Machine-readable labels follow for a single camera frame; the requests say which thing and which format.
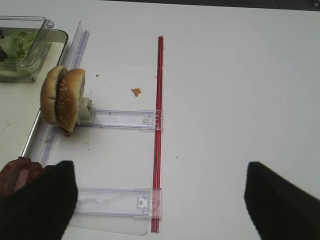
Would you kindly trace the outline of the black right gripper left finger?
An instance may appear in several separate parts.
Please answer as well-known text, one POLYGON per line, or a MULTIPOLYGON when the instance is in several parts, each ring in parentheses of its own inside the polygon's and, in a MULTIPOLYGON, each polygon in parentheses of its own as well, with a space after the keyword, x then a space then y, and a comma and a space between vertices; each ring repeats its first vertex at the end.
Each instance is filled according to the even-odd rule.
POLYGON ((72 161, 50 165, 0 202, 2 240, 60 240, 78 200, 72 161))

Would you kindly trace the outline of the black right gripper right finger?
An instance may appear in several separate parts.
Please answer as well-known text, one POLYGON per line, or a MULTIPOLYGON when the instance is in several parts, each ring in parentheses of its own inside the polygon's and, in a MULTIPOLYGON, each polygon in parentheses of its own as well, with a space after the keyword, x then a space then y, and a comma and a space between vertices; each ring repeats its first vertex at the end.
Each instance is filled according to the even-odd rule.
POLYGON ((260 162, 247 166, 244 201, 262 240, 320 238, 320 201, 260 162))

